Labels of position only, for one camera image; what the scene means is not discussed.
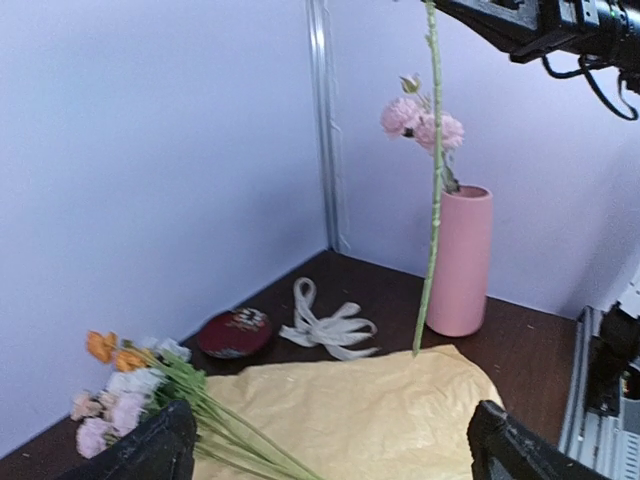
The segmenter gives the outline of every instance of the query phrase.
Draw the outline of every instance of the orange flower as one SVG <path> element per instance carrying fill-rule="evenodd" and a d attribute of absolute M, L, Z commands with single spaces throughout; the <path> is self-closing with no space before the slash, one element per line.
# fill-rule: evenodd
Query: orange flower
<path fill-rule="evenodd" d="M 144 357 L 133 351 L 120 350 L 116 354 L 116 370 L 119 372 L 133 372 L 138 368 L 145 368 L 147 366 L 148 363 Z"/>
<path fill-rule="evenodd" d="M 87 350 L 102 363 L 111 363 L 117 341 L 118 337 L 113 332 L 104 337 L 98 332 L 89 332 L 87 335 Z"/>

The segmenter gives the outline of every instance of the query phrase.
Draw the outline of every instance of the yellow cloth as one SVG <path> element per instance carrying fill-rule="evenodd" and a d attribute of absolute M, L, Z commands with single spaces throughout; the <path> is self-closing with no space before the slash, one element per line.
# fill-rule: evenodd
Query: yellow cloth
<path fill-rule="evenodd" d="M 487 375 L 445 345 L 351 362 L 252 367 L 210 377 L 214 398 L 326 480 L 468 480 L 467 426 Z M 251 480 L 197 460 L 195 480 Z"/>

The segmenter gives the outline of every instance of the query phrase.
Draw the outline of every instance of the white ribbon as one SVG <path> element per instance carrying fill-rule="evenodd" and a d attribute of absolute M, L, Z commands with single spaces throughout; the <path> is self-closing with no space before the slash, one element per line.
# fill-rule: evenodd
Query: white ribbon
<path fill-rule="evenodd" d="M 293 295 L 296 305 L 293 317 L 294 327 L 283 326 L 280 330 L 281 337 L 303 347 L 324 345 L 327 351 L 338 360 L 368 357 L 378 350 L 367 348 L 353 351 L 344 348 L 366 340 L 377 332 L 375 324 L 370 320 L 346 318 L 360 311 L 358 304 L 345 303 L 332 316 L 318 320 L 311 312 L 316 298 L 315 284 L 308 278 L 299 278 L 293 286 Z M 369 329 L 368 332 L 357 331 L 365 327 Z"/>

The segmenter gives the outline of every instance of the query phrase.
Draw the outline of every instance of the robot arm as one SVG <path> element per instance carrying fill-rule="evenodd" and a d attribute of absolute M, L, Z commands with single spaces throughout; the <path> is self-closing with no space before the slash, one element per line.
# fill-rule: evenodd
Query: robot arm
<path fill-rule="evenodd" d="M 589 345 L 585 405 L 602 414 L 616 413 L 620 379 L 640 355 L 640 269 L 602 317 Z"/>
<path fill-rule="evenodd" d="M 623 87 L 640 94 L 640 0 L 436 0 L 442 12 L 467 25 L 515 63 L 540 59 L 557 79 L 584 75 L 598 98 L 616 115 L 637 120 Z M 547 55 L 578 55 L 578 68 L 558 73 Z M 629 113 L 602 93 L 591 71 L 619 71 L 618 90 Z"/>

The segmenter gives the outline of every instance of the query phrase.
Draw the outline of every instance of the metal frame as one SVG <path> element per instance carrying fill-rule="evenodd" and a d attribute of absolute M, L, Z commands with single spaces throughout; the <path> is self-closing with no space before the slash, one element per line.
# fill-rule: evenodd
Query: metal frame
<path fill-rule="evenodd" d="M 620 309 L 633 318 L 640 316 L 640 265 L 627 288 L 618 297 Z"/>
<path fill-rule="evenodd" d="M 325 224 L 329 248 L 341 252 L 336 186 L 336 155 L 333 136 L 333 92 L 331 89 L 330 39 L 324 0 L 307 0 L 307 20 L 311 46 L 311 75 L 318 134 Z"/>
<path fill-rule="evenodd" d="M 625 430 L 626 401 L 617 416 L 586 411 L 584 396 L 589 368 L 589 342 L 600 330 L 603 313 L 586 307 L 578 319 L 571 388 L 558 450 L 614 480 L 640 478 L 640 436 Z"/>

